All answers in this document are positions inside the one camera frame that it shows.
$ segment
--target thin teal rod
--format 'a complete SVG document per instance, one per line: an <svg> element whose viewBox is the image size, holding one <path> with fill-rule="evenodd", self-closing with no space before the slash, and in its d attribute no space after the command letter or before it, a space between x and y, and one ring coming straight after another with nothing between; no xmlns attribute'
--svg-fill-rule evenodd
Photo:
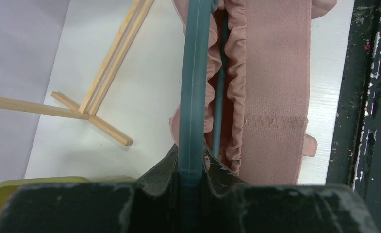
<svg viewBox="0 0 381 233"><path fill-rule="evenodd" d="M203 125L211 0L191 0L184 41L178 174L181 232L200 231Z"/></svg>
<svg viewBox="0 0 381 233"><path fill-rule="evenodd" d="M219 158L220 149L220 136L222 133L222 118L223 118L223 99L225 95L225 80L227 69L227 56L225 54L225 45L229 39L229 27L228 27L228 13L225 11L223 17L223 29L222 29L222 44L220 45L220 58L222 60L222 67L219 70L219 79L216 89L216 107L215 118L213 121L213 146L212 153L216 159Z"/></svg>

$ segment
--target wooden frame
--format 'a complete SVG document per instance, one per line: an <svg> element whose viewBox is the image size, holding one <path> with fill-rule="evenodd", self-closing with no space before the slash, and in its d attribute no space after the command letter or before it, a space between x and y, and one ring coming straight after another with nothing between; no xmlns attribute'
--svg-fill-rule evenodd
<svg viewBox="0 0 381 233"><path fill-rule="evenodd" d="M154 0L133 1L80 106L64 94L52 92L51 96L68 109L4 97L0 97L0 108L88 120L123 145L132 145L131 138L97 117L96 113L153 2Z"/></svg>

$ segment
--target gray wall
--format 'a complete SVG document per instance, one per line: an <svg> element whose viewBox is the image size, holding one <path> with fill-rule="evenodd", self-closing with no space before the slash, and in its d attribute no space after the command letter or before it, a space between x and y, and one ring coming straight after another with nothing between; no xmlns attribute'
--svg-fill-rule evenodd
<svg viewBox="0 0 381 233"><path fill-rule="evenodd" d="M0 0L0 96L43 103L69 0ZM22 179L39 115L0 109L0 182Z"/></svg>

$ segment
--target gathered pink fabric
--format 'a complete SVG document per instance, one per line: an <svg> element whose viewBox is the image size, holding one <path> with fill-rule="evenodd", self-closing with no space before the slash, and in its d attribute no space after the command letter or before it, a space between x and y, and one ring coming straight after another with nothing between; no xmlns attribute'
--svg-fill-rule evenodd
<svg viewBox="0 0 381 233"><path fill-rule="evenodd" d="M173 2L185 29L189 0ZM211 15L205 139L211 145L221 67L218 25L226 10L231 33L225 45L229 61L219 159L249 183L295 184L302 155L316 153L317 141L305 134L311 10L317 10L315 17L322 16L332 5L335 0L221 0ZM170 119L175 143L179 111Z"/></svg>

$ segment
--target black object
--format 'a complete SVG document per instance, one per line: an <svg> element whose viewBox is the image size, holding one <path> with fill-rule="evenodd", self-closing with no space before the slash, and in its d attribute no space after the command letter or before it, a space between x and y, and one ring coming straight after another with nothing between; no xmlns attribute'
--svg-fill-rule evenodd
<svg viewBox="0 0 381 233"><path fill-rule="evenodd" d="M363 201L343 186L255 187L204 150L199 232L377 233ZM134 183L21 187L0 233L179 232L177 147Z"/></svg>
<svg viewBox="0 0 381 233"><path fill-rule="evenodd" d="M381 232L381 0L355 1L337 112L327 183L353 187Z"/></svg>

